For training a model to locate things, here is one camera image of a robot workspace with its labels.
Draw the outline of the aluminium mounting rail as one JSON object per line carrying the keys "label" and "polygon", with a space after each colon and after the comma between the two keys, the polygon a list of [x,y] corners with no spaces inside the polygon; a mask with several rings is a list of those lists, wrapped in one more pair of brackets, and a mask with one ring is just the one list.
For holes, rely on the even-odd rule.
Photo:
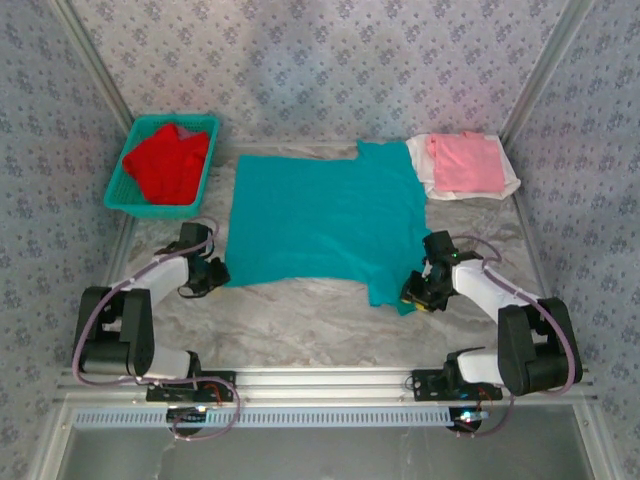
{"label": "aluminium mounting rail", "polygon": [[[236,389],[248,406],[390,406],[414,402],[410,369],[401,367],[239,368]],[[63,371],[54,401],[87,400],[90,403],[144,400],[146,388],[138,385],[87,387]],[[530,394],[517,405],[577,404],[595,402],[598,395],[588,375],[561,396]]]}

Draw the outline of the folded white t-shirt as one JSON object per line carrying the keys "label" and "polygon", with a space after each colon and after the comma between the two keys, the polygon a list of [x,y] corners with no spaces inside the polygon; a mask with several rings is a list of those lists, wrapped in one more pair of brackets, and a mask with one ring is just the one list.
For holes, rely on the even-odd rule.
{"label": "folded white t-shirt", "polygon": [[412,166],[416,172],[418,180],[423,185],[428,198],[443,201],[463,200],[471,198],[503,200],[515,193],[521,186],[521,180],[516,176],[514,168],[512,167],[511,162],[509,161],[498,137],[494,135],[483,134],[488,139],[495,140],[500,147],[502,167],[505,175],[504,189],[499,193],[456,193],[437,190],[435,188],[433,175],[433,160],[426,149],[426,140],[430,134],[416,135],[406,141],[406,145],[412,161]]}

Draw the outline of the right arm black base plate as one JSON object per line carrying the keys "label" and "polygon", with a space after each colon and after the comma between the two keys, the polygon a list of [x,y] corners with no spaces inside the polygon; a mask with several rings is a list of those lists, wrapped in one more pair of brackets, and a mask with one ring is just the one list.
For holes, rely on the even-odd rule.
{"label": "right arm black base plate", "polygon": [[443,369],[417,369],[410,373],[416,402],[502,400],[502,389],[489,383],[468,383]]}

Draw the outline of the folded pink t-shirt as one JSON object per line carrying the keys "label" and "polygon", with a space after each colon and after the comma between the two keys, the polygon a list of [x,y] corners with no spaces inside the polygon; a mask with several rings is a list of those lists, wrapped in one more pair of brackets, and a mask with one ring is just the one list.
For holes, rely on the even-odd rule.
{"label": "folded pink t-shirt", "polygon": [[505,187],[500,147],[483,134],[430,134],[426,149],[439,191],[499,193]]}

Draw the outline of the teal t-shirt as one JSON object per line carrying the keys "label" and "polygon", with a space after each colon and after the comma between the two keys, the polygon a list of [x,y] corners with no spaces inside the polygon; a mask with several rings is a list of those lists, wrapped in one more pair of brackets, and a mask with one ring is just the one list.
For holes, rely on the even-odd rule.
{"label": "teal t-shirt", "polygon": [[353,159],[239,158],[225,262],[230,286],[293,278],[366,285],[373,307],[414,311],[401,291],[424,256],[424,187],[404,142],[360,141]]}

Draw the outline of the black controller board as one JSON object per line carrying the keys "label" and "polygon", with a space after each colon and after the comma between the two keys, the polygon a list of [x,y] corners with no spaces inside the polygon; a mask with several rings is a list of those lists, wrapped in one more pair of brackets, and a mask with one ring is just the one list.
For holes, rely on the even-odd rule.
{"label": "black controller board", "polygon": [[169,408],[165,414],[168,428],[186,436],[195,435],[202,430],[206,418],[206,410],[198,407]]}
{"label": "black controller board", "polygon": [[452,425],[449,430],[461,433],[476,433],[482,425],[482,422],[489,418],[489,413],[481,408],[450,407],[449,414]]}

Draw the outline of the teal plastic basket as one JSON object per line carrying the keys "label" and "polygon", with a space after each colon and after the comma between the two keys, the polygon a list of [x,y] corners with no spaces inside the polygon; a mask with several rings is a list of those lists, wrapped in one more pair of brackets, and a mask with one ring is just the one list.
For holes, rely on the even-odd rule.
{"label": "teal plastic basket", "polygon": [[[135,180],[125,172],[122,165],[126,154],[169,123],[184,127],[191,132],[206,132],[210,137],[197,196],[195,201],[189,205],[155,205],[147,202]],[[137,118],[132,125],[109,181],[104,196],[105,206],[140,219],[186,219],[197,215],[203,202],[219,127],[220,120],[213,115],[206,114],[158,114],[143,115]]]}

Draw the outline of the aluminium corner post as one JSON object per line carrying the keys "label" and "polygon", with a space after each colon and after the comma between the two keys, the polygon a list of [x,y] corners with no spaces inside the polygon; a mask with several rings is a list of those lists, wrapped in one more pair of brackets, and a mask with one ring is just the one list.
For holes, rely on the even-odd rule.
{"label": "aluminium corner post", "polygon": [[133,125],[133,116],[74,7],[69,0],[47,0],[47,2],[117,123],[123,131],[128,132]]}
{"label": "aluminium corner post", "polygon": [[506,150],[510,149],[525,126],[555,70],[570,47],[584,19],[596,0],[567,0],[533,69],[524,84],[499,137]]}

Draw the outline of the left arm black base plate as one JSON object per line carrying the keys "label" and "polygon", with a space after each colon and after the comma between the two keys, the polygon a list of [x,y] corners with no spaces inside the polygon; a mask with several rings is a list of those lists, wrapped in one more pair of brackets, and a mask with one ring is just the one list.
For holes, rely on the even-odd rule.
{"label": "left arm black base plate", "polygon": [[227,383],[236,386],[237,372],[233,370],[203,371],[197,375],[200,377],[216,377],[222,379],[224,384],[207,381],[182,381],[179,384],[150,385],[147,388],[146,400],[148,402],[202,402],[202,403],[231,403],[234,400],[233,392],[226,386]]}

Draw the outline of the red t-shirt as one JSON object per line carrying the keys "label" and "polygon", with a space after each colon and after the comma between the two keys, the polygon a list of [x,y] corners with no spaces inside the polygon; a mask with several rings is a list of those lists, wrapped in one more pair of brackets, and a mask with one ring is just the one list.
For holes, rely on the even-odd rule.
{"label": "red t-shirt", "polygon": [[210,144],[206,132],[169,123],[123,160],[144,199],[155,205],[189,205],[197,196]]}

